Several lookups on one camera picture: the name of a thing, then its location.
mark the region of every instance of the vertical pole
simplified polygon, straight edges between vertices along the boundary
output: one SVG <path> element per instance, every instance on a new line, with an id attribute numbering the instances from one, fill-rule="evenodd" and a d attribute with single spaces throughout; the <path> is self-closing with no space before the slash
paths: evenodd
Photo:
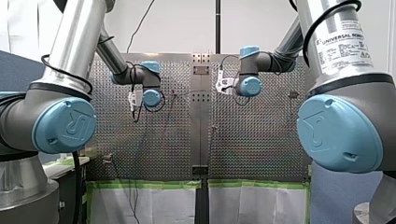
<path id="1" fill-rule="evenodd" d="M 221 54 L 220 45 L 221 45 L 221 36 L 220 36 L 220 22 L 221 22 L 221 0 L 216 0 L 216 54 Z"/>

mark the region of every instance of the white label sticker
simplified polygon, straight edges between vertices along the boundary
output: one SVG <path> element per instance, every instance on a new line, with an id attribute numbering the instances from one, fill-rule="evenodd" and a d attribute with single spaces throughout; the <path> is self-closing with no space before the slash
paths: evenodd
<path id="1" fill-rule="evenodd" d="M 324 74 L 332 75 L 338 68 L 351 64 L 373 66 L 360 24 L 357 21 L 343 21 L 342 27 L 343 30 L 330 35 L 319 35 L 316 41 Z"/>

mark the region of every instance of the wire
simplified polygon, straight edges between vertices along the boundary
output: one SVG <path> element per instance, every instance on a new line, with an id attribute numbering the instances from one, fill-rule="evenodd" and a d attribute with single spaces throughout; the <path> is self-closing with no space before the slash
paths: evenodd
<path id="1" fill-rule="evenodd" d="M 121 178 L 119 169 L 117 168 L 117 165 L 116 165 L 116 163 L 114 162 L 114 160 L 111 160 L 111 164 L 113 165 L 114 171 L 116 172 L 117 179 L 118 179 L 119 181 L 121 181 L 122 178 Z M 128 190 L 129 190 L 129 193 L 127 194 L 126 191 L 124 191 L 124 193 L 125 193 L 125 195 L 128 196 L 128 204 L 129 204 L 129 206 L 130 206 L 130 208 L 131 208 L 131 210 L 132 210 L 132 212 L 133 212 L 134 219 L 136 220 L 136 222 L 137 222 L 138 224 L 140 224 L 140 220 L 139 220 L 139 218 L 137 217 L 137 214 L 136 214 L 137 199 L 138 199 L 138 197 L 139 197 L 139 191 L 137 190 L 137 183 L 136 183 L 136 180 L 134 181 L 134 186 L 135 186 L 135 192 L 134 192 L 134 193 L 135 193 L 135 195 L 136 195 L 136 197 L 134 198 L 134 206 L 132 206 L 132 203 L 131 203 L 131 198 L 132 198 L 132 193 L 131 193 L 131 179 L 128 179 L 128 187 L 129 187 Z"/>
<path id="2" fill-rule="evenodd" d="M 396 217 L 387 222 L 387 224 L 396 224 Z"/>
<path id="3" fill-rule="evenodd" d="M 235 75 L 235 77 L 233 78 L 233 86 L 235 86 L 235 81 L 236 81 L 236 78 L 238 77 L 238 75 L 239 75 L 239 72 L 237 72 L 236 75 Z M 245 105 L 247 105 L 247 104 L 250 102 L 250 97 L 248 97 L 247 100 L 246 100 L 244 103 L 242 103 L 242 104 L 239 103 L 239 102 L 236 100 L 236 89 L 233 88 L 233 100 L 235 101 L 235 103 L 236 103 L 237 105 L 245 106 Z"/>
<path id="4" fill-rule="evenodd" d="M 73 78 L 75 78 L 75 79 L 77 79 L 77 80 L 79 80 L 79 81 L 84 82 L 84 83 L 87 84 L 88 87 L 90 88 L 90 89 L 88 90 L 88 94 L 89 94 L 89 95 L 92 94 L 93 86 L 92 86 L 91 82 L 85 80 L 85 78 L 83 78 L 83 77 L 78 77 L 78 76 L 73 75 L 73 74 L 70 74 L 70 73 L 68 73 L 68 72 L 66 72 L 66 71 L 64 71 L 64 70 L 62 70 L 62 69 L 60 69 L 60 68 L 53 67 L 53 66 L 50 65 L 50 63 L 47 62 L 47 60 L 46 60 L 46 58 L 49 58 L 49 57 L 50 57 L 49 54 L 46 54 L 46 55 L 41 56 L 41 62 L 42 62 L 44 65 L 46 65 L 48 68 L 50 68 L 50 69 L 52 69 L 52 70 L 54 70 L 54 71 L 56 71 L 56 72 L 59 72 L 59 73 L 61 73 L 61 74 L 63 74 L 63 75 L 67 75 L 67 76 L 69 76 L 69 77 L 73 77 Z"/>
<path id="5" fill-rule="evenodd" d="M 222 70 L 222 67 L 223 67 L 224 61 L 225 61 L 227 58 L 230 58 L 230 57 L 233 57 L 233 58 L 239 59 L 237 56 L 235 56 L 235 55 L 232 55 L 232 54 L 225 56 L 225 57 L 224 57 L 224 58 L 221 60 L 221 63 L 220 63 L 220 69 L 221 69 L 221 70 Z"/>
<path id="6" fill-rule="evenodd" d="M 289 2 L 290 2 L 290 4 L 291 4 L 291 7 L 292 7 L 295 11 L 298 11 L 298 10 L 297 10 L 297 6 L 296 6 L 296 4 L 294 3 L 294 1 L 293 1 L 293 0 L 289 0 Z"/>
<path id="7" fill-rule="evenodd" d="M 107 41 L 109 41 L 109 40 L 111 40 L 111 39 L 113 39 L 113 38 L 114 38 L 114 35 L 113 35 L 113 36 L 109 36 L 108 38 L 106 38 L 106 39 L 104 39 L 104 40 L 102 40 L 102 41 L 99 41 L 99 42 L 98 42 L 98 45 L 104 44 L 104 43 L 106 43 Z"/>
<path id="8" fill-rule="evenodd" d="M 134 123 L 139 122 L 140 120 L 140 113 L 142 112 L 142 107 L 143 107 L 143 101 L 139 106 L 139 112 L 137 113 L 137 119 L 134 118 L 134 112 L 132 112 L 132 117 L 134 118 Z"/>
<path id="9" fill-rule="evenodd" d="M 317 30 L 318 26 L 321 25 L 327 17 L 332 14 L 336 9 L 346 6 L 346 5 L 351 5 L 355 4 L 357 6 L 356 11 L 359 11 L 361 9 L 361 1 L 359 0 L 346 0 L 344 2 L 340 2 L 339 4 L 332 6 L 328 8 L 326 11 L 323 12 L 323 14 L 316 20 L 314 23 L 312 23 L 311 27 L 309 27 L 308 32 L 306 32 L 305 38 L 304 38 L 304 46 L 303 46 L 303 55 L 304 55 L 304 60 L 306 65 L 309 67 L 309 60 L 308 60 L 308 45 L 311 40 L 312 35 L 314 32 Z"/>
<path id="10" fill-rule="evenodd" d="M 137 224 L 140 224 L 140 220 L 137 217 L 136 214 L 136 207 L 137 207 L 137 200 L 139 198 L 139 191 L 137 190 L 137 181 L 134 179 L 134 206 L 132 206 L 132 191 L 131 191 L 131 179 L 128 179 L 128 189 L 129 189 L 129 194 L 128 194 L 128 204 L 131 207 L 132 212 L 134 213 L 134 219 L 136 220 Z"/>
<path id="11" fill-rule="evenodd" d="M 143 21 L 145 20 L 146 16 L 149 14 L 149 10 L 151 9 L 152 5 L 154 4 L 155 0 L 152 0 L 151 3 L 148 5 L 148 9 L 146 10 L 145 15 L 142 17 L 142 20 L 140 20 L 139 25 L 137 26 L 136 30 L 134 33 L 131 35 L 131 40 L 129 41 L 128 48 L 126 49 L 126 52 L 129 53 L 129 48 L 132 46 L 132 42 L 134 41 L 134 36 L 137 34 L 137 32 L 140 29 L 140 26 L 142 25 Z"/>
<path id="12" fill-rule="evenodd" d="M 81 183 L 81 167 L 79 164 L 78 152 L 73 152 L 73 161 L 75 164 L 75 172 L 76 172 L 76 204 L 75 211 L 73 215 L 73 224 L 78 224 L 79 215 L 81 213 L 81 204 L 82 204 L 82 183 Z"/>

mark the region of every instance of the green tape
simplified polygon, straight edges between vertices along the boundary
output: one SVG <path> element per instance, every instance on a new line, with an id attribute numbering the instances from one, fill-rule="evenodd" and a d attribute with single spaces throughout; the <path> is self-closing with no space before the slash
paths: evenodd
<path id="1" fill-rule="evenodd" d="M 261 180 L 208 180 L 210 188 L 258 187 L 267 189 L 307 189 L 305 183 L 289 183 Z"/>
<path id="2" fill-rule="evenodd" d="M 91 206 L 92 206 L 92 192 L 93 188 L 87 186 L 87 223 L 91 224 Z"/>
<path id="3" fill-rule="evenodd" d="M 61 161 L 61 165 L 72 165 L 72 166 L 74 166 L 74 161 L 73 161 L 73 159 L 67 159 L 67 160 Z"/>
<path id="4" fill-rule="evenodd" d="M 92 181 L 87 183 L 90 189 L 198 189 L 200 181 L 146 181 L 146 180 L 112 180 Z"/>
<path id="5" fill-rule="evenodd" d="M 305 183 L 307 185 L 306 191 L 306 209 L 305 209 L 305 223 L 311 223 L 311 184 Z"/>
<path id="6" fill-rule="evenodd" d="M 55 162 L 57 162 L 57 161 L 49 161 L 49 162 L 45 163 L 44 165 L 45 165 L 45 166 L 52 165 L 52 164 L 55 163 Z"/>

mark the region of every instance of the white wall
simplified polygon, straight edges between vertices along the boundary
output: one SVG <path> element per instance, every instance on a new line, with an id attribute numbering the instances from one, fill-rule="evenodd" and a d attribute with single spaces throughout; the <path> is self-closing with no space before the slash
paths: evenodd
<path id="1" fill-rule="evenodd" d="M 107 31 L 115 36 L 121 52 L 126 51 L 150 1 L 117 0 L 113 11 L 106 15 Z M 396 57 L 390 57 L 392 0 L 362 2 L 361 24 L 375 66 L 391 69 L 389 60 L 396 61 Z M 222 53 L 238 53 L 245 45 L 272 50 L 297 16 L 287 0 L 223 0 L 221 6 Z M 52 0 L 0 0 L 0 49 L 38 60 L 50 53 L 61 17 Z M 157 0 L 131 47 L 131 52 L 214 50 L 215 0 Z"/>

